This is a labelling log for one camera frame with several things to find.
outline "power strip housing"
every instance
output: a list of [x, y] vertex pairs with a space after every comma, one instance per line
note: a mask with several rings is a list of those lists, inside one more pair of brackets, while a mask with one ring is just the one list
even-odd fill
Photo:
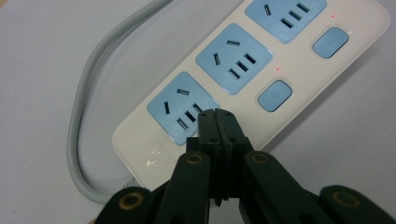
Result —
[[198, 113], [220, 107], [261, 150], [388, 25], [372, 0], [247, 0], [120, 124], [114, 148], [156, 189], [195, 135]]

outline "blue outlet panel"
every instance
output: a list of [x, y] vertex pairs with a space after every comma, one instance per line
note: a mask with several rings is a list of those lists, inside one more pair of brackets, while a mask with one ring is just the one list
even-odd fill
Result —
[[179, 146], [198, 130], [198, 114], [219, 108], [218, 102], [187, 72], [175, 77], [148, 104], [148, 112]]
[[229, 94], [240, 92], [273, 58], [235, 23], [227, 26], [195, 61]]
[[326, 6], [325, 0], [255, 0], [245, 13], [280, 42], [287, 44]]

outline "socket hole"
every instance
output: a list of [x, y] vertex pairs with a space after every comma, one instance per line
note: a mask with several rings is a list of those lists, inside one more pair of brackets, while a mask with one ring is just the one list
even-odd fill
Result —
[[220, 57], [217, 53], [213, 54], [213, 57], [215, 58], [215, 63], [216, 65], [220, 65]]
[[163, 103], [163, 106], [165, 107], [165, 114], [170, 114], [169, 103], [166, 101]]
[[196, 121], [196, 118], [189, 112], [189, 111], [186, 111], [186, 113], [184, 113], [186, 116], [187, 116], [187, 118], [189, 118], [192, 122], [195, 122]]
[[201, 113], [203, 110], [201, 109], [201, 107], [198, 106], [198, 104], [194, 104], [192, 106], [198, 113]]
[[182, 119], [178, 119], [177, 123], [184, 129], [187, 130], [189, 128], [189, 126], [187, 126], [187, 124], [182, 120]]
[[271, 16], [271, 10], [268, 4], [264, 5], [264, 9], [265, 9], [265, 14], [267, 14], [267, 16]]
[[256, 60], [254, 60], [254, 58], [252, 58], [249, 54], [245, 54], [245, 58], [247, 58], [251, 63], [256, 63]]
[[304, 11], [305, 13], [309, 12], [309, 8], [304, 6], [302, 3], [298, 3], [297, 7], [299, 7], [302, 11]]
[[283, 18], [283, 19], [281, 20], [281, 22], [282, 22], [283, 24], [285, 24], [287, 27], [289, 27], [290, 29], [291, 29], [291, 27], [293, 27], [293, 23], [287, 21], [285, 18]]
[[177, 89], [177, 93], [183, 94], [183, 95], [190, 95], [189, 91], [184, 91], [184, 90], [181, 90], [181, 89]]
[[241, 76], [239, 76], [233, 69], [230, 69], [228, 71], [231, 75], [233, 75], [233, 77], [235, 77], [236, 79], [239, 79]]
[[244, 70], [244, 72], [247, 72], [247, 71], [248, 71], [248, 68], [247, 68], [244, 64], [242, 64], [241, 62], [238, 62], [237, 65], [238, 65], [242, 70]]
[[228, 44], [228, 45], [233, 45], [233, 46], [239, 47], [239, 45], [241, 44], [241, 42], [234, 41], [234, 40], [227, 40], [227, 44]]
[[297, 21], [299, 21], [301, 19], [301, 16], [298, 15], [295, 11], [290, 11], [289, 14], [296, 19]]

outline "electrical outlet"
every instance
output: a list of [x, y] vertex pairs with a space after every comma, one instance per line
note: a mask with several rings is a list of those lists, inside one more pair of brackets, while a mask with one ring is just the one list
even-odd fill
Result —
[[280, 42], [287, 44], [326, 6], [325, 0], [255, 0], [245, 13]]
[[388, 25], [373, 0], [243, 1], [120, 124], [114, 148], [154, 190], [186, 151], [198, 111], [221, 105], [261, 150]]
[[148, 112], [179, 146], [197, 132], [198, 114], [219, 104], [187, 72], [180, 73], [149, 104]]
[[232, 23], [196, 57], [196, 62], [224, 90], [235, 95], [272, 58], [272, 53], [265, 46]]

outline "white power strip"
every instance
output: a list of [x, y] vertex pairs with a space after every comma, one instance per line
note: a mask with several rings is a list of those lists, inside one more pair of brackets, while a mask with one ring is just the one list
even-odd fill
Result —
[[387, 29], [371, 0], [247, 0], [117, 128], [145, 188], [173, 173], [199, 111], [235, 114], [261, 150]]

